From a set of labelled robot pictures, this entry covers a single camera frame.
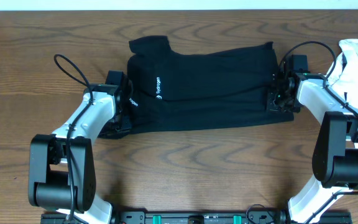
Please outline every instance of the black cable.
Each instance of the black cable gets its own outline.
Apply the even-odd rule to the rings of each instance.
[[[64,60],[66,60],[70,65],[72,65],[75,70],[81,75],[81,77],[84,79],[85,83],[79,81],[74,76],[70,75],[66,70],[60,66],[60,64],[57,62],[57,58],[61,57]],[[66,221],[70,223],[74,216],[75,211],[75,202],[76,202],[76,190],[77,188],[74,186],[74,177],[73,177],[73,167],[71,164],[71,150],[70,150],[70,138],[71,133],[75,130],[75,124],[78,122],[78,120],[81,118],[81,116],[85,113],[85,111],[92,105],[93,103],[93,93],[91,91],[91,85],[88,81],[88,79],[85,77],[85,75],[82,73],[82,71],[68,58],[66,58],[64,55],[61,54],[55,54],[53,57],[53,60],[55,61],[58,68],[60,68],[61,71],[63,71],[66,75],[68,75],[70,78],[74,79],[75,81],[79,82],[80,84],[86,86],[89,90],[89,103],[84,107],[84,109],[81,110],[81,112],[77,115],[77,117],[73,120],[71,124],[68,125],[68,131],[66,136],[66,157],[67,157],[67,166],[68,166],[68,179],[70,181],[70,194],[71,194],[71,204],[70,204],[70,213],[66,217]]]
[[[250,223],[252,223],[252,224],[256,224],[256,223],[255,223],[254,221],[252,221],[251,219],[249,219],[248,213],[249,213],[249,210],[250,210],[251,208],[255,207],[255,206],[260,206],[260,207],[266,209],[266,207],[264,207],[264,206],[261,205],[261,204],[253,204],[253,205],[251,205],[251,207],[249,207],[249,208],[247,209],[247,211],[246,211],[246,219],[248,219],[248,221],[249,221]],[[267,209],[266,209],[266,212],[267,212],[268,215],[270,215],[270,217],[272,217],[272,219],[273,219],[273,221],[268,222],[268,223],[266,223],[266,224],[274,223],[274,216],[273,216]]]
[[[340,97],[338,97],[337,95],[335,95],[328,87],[329,85],[326,83],[327,79],[329,78],[329,76],[332,74],[332,72],[335,69],[336,66],[336,56],[334,51],[326,44],[318,42],[318,41],[307,41],[304,43],[300,43],[298,45],[296,45],[295,47],[293,47],[291,50],[289,50],[284,57],[281,59],[280,64],[279,64],[279,68],[282,66],[283,61],[285,60],[285,58],[288,56],[288,54],[290,54],[293,50],[295,50],[296,48],[302,46],[302,45],[306,45],[306,44],[319,44],[322,45],[323,47],[327,48],[329,50],[329,52],[331,53],[331,55],[333,56],[333,60],[334,60],[334,64],[333,67],[330,69],[330,71],[328,72],[328,74],[326,75],[326,77],[323,79],[323,86],[324,89],[345,109],[347,109],[348,111],[350,111],[351,113],[353,113],[353,115],[358,119],[358,112],[354,111],[348,103],[345,103],[342,101],[342,99],[340,99]],[[323,206],[321,206],[315,213],[312,214],[312,216],[309,217],[309,219],[307,219],[307,221],[305,221],[305,224],[309,224],[310,221],[312,221],[312,219],[314,219],[319,213],[321,213],[333,200],[335,200],[337,198],[337,196],[339,195],[358,195],[358,191],[356,192],[336,192],[334,193],[324,204]]]

